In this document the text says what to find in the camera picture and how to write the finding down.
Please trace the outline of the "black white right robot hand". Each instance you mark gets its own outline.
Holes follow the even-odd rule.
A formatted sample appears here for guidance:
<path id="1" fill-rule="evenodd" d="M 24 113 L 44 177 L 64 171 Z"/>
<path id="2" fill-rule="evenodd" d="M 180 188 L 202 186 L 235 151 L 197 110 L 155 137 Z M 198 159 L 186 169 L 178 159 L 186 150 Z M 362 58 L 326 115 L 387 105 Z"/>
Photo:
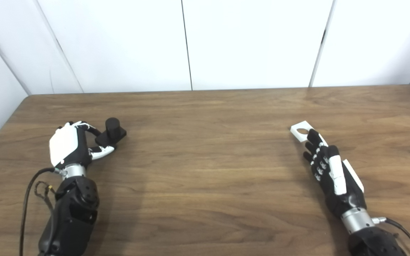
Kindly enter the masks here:
<path id="1" fill-rule="evenodd" d="M 310 129 L 303 157 L 310 165 L 313 177 L 324 193 L 328 210 L 337 218 L 352 208 L 366 209 L 363 185 L 358 176 L 349 171 L 335 145 L 327 145 L 321 134 Z"/>

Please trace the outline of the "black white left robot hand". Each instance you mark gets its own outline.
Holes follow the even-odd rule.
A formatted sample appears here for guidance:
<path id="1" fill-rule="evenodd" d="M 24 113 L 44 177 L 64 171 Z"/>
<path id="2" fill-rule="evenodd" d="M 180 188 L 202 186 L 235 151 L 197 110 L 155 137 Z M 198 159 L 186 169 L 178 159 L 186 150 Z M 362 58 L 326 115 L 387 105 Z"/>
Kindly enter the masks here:
<path id="1" fill-rule="evenodd" d="M 63 170 L 71 164 L 88 167 L 93 160 L 101 159 L 116 150 L 116 145 L 98 144 L 88 147 L 86 132 L 98 137 L 103 133 L 90 124 L 78 121 L 68 122 L 56 129 L 50 138 L 50 160 L 53 167 Z"/>

